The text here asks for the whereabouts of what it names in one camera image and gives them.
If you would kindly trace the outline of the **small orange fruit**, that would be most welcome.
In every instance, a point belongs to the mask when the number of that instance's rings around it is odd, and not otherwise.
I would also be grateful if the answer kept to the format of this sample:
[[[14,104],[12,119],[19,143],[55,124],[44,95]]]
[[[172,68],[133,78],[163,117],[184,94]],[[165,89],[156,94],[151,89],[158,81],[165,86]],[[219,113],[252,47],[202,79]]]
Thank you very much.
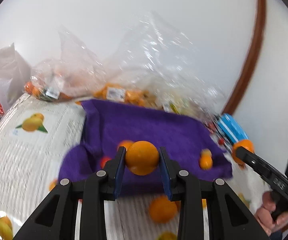
[[[202,207],[205,209],[207,207],[206,199],[202,199]]]
[[[52,191],[54,187],[57,185],[58,181],[56,179],[52,180],[49,184],[49,191]]]

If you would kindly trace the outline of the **small orange kumquat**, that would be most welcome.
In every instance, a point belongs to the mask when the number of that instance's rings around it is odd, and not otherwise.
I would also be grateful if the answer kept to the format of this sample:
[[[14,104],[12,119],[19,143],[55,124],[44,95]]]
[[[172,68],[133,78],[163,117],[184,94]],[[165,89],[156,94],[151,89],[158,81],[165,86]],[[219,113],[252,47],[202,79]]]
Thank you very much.
[[[202,170],[209,170],[213,167],[212,156],[208,154],[202,154],[199,160],[199,165]]]

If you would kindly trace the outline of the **yellow green loquat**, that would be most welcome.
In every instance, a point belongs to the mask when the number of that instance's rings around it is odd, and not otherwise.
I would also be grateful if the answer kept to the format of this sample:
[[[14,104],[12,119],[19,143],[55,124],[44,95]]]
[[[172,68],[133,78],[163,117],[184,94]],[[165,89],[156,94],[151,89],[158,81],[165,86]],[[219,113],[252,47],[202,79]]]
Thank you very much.
[[[201,150],[200,154],[212,156],[212,152],[208,148]]]

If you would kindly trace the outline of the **small red hawthorn fruit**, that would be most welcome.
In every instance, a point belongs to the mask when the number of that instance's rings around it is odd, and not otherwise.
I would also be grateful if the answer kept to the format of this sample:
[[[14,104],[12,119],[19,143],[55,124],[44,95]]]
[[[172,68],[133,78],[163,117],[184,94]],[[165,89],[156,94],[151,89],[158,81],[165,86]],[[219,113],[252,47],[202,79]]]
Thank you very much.
[[[105,167],[105,164],[107,163],[107,161],[110,161],[111,158],[108,157],[108,156],[103,156],[101,159],[100,159],[100,167],[101,169],[103,169]]]

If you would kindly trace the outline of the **large orange mandarin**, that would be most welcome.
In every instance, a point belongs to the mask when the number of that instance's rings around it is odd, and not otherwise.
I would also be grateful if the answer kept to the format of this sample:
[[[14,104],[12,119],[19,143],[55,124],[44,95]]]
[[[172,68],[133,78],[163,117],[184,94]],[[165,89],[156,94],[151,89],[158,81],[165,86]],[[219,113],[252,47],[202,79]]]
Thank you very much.
[[[128,150],[133,143],[134,142],[131,140],[123,140],[118,144],[117,149],[124,147],[126,150]]]

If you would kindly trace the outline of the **orange mandarin front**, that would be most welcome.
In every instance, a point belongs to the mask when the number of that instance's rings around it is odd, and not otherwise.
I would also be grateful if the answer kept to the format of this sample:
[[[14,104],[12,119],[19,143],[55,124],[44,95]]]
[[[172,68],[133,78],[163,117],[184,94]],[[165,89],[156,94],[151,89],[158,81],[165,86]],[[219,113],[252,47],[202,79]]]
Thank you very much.
[[[246,153],[254,153],[253,142],[249,139],[243,139],[233,144],[232,158],[239,166],[245,166],[243,160]]]

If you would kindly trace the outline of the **bag of red fruits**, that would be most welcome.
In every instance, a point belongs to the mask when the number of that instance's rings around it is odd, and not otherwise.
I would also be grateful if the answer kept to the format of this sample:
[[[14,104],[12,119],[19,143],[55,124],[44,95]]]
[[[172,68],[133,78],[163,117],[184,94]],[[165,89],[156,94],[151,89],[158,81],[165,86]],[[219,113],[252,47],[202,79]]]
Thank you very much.
[[[213,121],[208,122],[206,124],[206,127],[211,134],[215,134],[217,137],[221,137],[221,133],[220,133],[216,123],[214,123]]]

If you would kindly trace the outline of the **red fruit on table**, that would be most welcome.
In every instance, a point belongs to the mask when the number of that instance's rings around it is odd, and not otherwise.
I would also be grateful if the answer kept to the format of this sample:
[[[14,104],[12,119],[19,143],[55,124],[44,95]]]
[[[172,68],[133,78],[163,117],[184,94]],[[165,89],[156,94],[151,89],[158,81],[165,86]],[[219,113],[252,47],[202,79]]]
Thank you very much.
[[[219,144],[219,145],[223,145],[223,144],[224,144],[224,142],[225,142],[225,141],[224,141],[224,139],[223,139],[223,138],[219,138],[219,139],[218,139],[218,144]]]

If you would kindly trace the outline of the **blue tissue box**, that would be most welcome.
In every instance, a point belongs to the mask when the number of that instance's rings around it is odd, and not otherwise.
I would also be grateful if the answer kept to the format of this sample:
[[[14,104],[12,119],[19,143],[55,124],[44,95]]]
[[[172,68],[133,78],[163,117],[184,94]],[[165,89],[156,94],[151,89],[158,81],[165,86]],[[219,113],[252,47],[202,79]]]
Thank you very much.
[[[229,114],[221,115],[217,121],[217,125],[232,144],[248,139],[248,136],[242,127]]]

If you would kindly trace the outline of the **plastic bag of yellow fruit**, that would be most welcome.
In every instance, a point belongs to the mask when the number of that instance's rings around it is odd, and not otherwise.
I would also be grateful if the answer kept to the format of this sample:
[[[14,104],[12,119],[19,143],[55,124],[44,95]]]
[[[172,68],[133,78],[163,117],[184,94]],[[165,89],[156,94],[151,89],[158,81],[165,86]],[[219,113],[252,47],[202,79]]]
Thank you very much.
[[[214,119],[226,99],[219,87],[197,77],[159,77],[151,85],[156,104],[165,112],[189,116],[201,122]]]

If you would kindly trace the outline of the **purple towel lined tray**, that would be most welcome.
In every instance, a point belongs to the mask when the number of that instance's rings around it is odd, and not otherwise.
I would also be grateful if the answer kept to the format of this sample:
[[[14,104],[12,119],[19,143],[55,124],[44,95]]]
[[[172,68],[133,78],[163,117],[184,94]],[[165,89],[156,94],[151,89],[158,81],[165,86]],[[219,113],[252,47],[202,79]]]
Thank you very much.
[[[85,122],[80,143],[64,157],[59,179],[72,182],[88,178],[100,170],[103,156],[113,158],[123,140],[148,141],[165,147],[170,159],[197,178],[213,181],[232,178],[232,164],[210,137],[202,122],[185,115],[167,113],[111,101],[87,100],[81,103]],[[212,152],[213,167],[202,170],[201,150]]]

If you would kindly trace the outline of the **plastic bag of kumquats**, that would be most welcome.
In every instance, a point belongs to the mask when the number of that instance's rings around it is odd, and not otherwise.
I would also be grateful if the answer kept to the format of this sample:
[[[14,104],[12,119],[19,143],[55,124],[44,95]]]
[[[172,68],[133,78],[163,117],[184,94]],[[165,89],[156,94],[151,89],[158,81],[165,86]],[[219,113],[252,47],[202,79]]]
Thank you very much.
[[[164,94],[197,89],[196,48],[188,37],[151,11],[131,27],[104,63],[106,80],[97,99],[155,108]]]

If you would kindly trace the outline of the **plastic bag of oranges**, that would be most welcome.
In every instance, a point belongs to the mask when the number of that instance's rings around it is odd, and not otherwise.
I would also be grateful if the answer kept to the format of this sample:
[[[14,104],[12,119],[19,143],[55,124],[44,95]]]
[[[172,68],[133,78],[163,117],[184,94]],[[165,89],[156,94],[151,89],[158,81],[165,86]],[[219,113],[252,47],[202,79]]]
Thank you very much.
[[[106,72],[95,53],[65,27],[58,30],[60,58],[35,65],[25,92],[43,101],[68,101],[90,96],[106,80]]]

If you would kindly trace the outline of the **white plastic bag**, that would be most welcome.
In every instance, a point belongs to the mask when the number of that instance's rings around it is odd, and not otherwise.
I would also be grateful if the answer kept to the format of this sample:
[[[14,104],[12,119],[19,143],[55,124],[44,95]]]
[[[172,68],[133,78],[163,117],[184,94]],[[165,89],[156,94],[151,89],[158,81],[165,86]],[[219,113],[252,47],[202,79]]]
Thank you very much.
[[[0,49],[0,105],[7,112],[24,93],[31,67],[16,51],[14,44]]]

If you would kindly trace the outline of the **brown wooden door frame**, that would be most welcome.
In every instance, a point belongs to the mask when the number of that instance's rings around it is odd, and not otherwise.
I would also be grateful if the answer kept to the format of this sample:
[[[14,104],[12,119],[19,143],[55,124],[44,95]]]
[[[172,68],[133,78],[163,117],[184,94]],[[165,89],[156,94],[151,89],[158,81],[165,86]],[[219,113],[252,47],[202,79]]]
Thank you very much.
[[[257,61],[260,56],[264,38],[265,24],[266,0],[257,0],[256,18],[249,50],[241,69],[240,76],[224,109],[222,110],[222,113],[227,113],[230,115],[234,114],[247,91],[248,85],[251,82],[252,75],[254,74]]]

